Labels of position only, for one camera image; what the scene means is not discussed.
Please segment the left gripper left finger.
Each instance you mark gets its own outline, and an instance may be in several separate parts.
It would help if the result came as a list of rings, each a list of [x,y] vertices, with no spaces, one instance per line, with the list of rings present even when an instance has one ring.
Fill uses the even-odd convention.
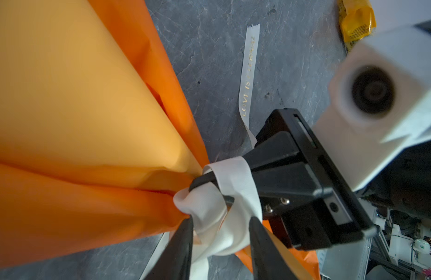
[[[145,280],[189,280],[193,248],[193,219],[182,221]]]

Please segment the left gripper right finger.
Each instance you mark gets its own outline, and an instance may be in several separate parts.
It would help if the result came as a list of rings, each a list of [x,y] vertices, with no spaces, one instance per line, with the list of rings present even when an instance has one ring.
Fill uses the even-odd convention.
[[[255,280],[297,280],[257,217],[249,222],[250,248]]]

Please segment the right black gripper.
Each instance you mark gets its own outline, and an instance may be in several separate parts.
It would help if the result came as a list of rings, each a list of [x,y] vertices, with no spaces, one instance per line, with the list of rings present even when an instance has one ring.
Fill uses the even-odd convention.
[[[288,248],[327,249],[376,235],[376,226],[298,110],[274,110],[257,140],[245,156],[210,165],[189,190],[214,185],[237,208],[263,208],[263,218]]]

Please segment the white ribbon strip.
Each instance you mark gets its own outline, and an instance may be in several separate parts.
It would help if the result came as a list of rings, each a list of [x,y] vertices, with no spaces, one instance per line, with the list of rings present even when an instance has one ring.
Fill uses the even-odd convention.
[[[238,102],[239,114],[252,145],[257,140],[249,130],[249,116],[259,38],[260,24],[247,28]],[[263,216],[256,184],[244,157],[208,164],[203,175],[215,175],[218,187],[215,183],[203,183],[193,190],[190,187],[181,190],[173,198],[177,209],[193,219],[191,233],[193,238],[197,238],[190,244],[190,280],[208,279],[209,257],[228,256],[249,246],[249,221],[256,217],[261,224]],[[227,206],[225,197],[234,199],[232,206]],[[165,253],[171,247],[172,239],[178,237],[178,230],[165,247],[165,238],[168,237],[169,233],[163,235],[143,272],[145,277],[140,280],[147,280],[147,276],[153,273],[154,260],[157,261],[155,265],[159,265],[159,253],[163,253],[161,257],[172,257],[172,254]]]

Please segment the orange wrapping paper sheet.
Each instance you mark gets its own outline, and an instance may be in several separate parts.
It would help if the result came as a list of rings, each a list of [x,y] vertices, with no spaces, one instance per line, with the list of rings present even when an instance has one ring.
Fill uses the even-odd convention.
[[[175,230],[208,162],[144,1],[0,1],[0,270]]]

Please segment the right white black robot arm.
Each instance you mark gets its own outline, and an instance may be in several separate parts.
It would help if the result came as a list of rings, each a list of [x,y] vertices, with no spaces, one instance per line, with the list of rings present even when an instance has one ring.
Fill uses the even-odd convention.
[[[405,149],[353,191],[297,109],[274,110],[244,156],[263,219],[288,248],[326,249],[376,234],[360,198],[431,219],[431,141]]]

